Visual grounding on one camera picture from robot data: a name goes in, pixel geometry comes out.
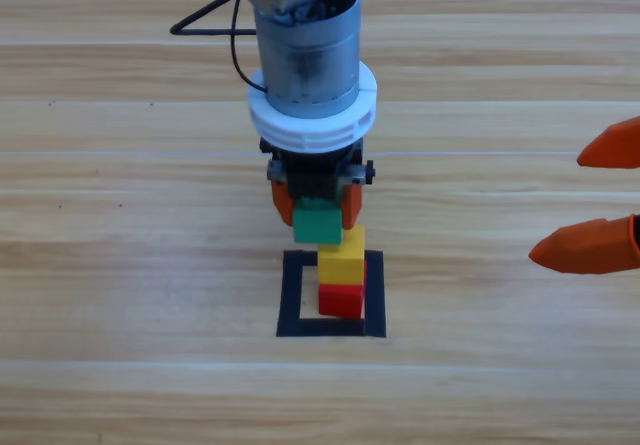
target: red lego brick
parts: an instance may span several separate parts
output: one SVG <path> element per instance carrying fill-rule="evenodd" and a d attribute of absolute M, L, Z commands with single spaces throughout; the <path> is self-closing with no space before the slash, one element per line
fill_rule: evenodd
<path fill-rule="evenodd" d="M 365 283 L 367 264 L 365 262 Z M 318 312 L 337 318 L 362 318 L 364 285 L 323 285 L 318 291 Z"/>

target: black tape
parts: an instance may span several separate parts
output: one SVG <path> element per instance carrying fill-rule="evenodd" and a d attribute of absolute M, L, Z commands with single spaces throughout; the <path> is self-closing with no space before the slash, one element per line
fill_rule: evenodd
<path fill-rule="evenodd" d="M 303 250 L 284 252 L 282 261 L 282 291 L 278 337 L 377 337 L 387 336 L 384 256 L 382 252 L 366 251 L 367 283 L 365 313 L 360 320 L 341 318 L 300 318 L 302 273 L 304 267 L 317 267 L 318 254 Z"/>

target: orange gripper pad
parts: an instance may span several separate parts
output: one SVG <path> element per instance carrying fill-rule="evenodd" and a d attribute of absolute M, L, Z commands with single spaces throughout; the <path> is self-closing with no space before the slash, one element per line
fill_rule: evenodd
<path fill-rule="evenodd" d="M 633 215 L 563 227 L 538 243 L 529 258 L 561 273 L 602 275 L 640 268 L 633 227 Z"/>
<path fill-rule="evenodd" d="M 640 117 L 607 128 L 582 151 L 578 165 L 594 168 L 640 167 Z"/>
<path fill-rule="evenodd" d="M 342 228 L 351 230 L 356 225 L 362 209 L 362 185 L 344 187 L 340 208 L 342 209 Z"/>
<path fill-rule="evenodd" d="M 271 192 L 273 195 L 273 203 L 278 209 L 282 221 L 293 227 L 293 198 L 289 195 L 289 189 L 286 183 L 271 182 Z"/>

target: yellow block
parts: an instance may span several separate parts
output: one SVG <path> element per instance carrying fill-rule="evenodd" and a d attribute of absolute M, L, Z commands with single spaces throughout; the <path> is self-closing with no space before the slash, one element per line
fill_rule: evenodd
<path fill-rule="evenodd" d="M 344 231 L 340 245 L 318 245 L 318 282 L 323 285 L 362 285 L 365 230 L 356 225 Z"/>

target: green block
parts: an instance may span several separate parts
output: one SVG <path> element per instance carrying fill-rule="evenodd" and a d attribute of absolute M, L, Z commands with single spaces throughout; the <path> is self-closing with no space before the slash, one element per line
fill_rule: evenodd
<path fill-rule="evenodd" d="M 342 210 L 332 202 L 305 200 L 293 209 L 293 238 L 296 243 L 340 245 Z"/>

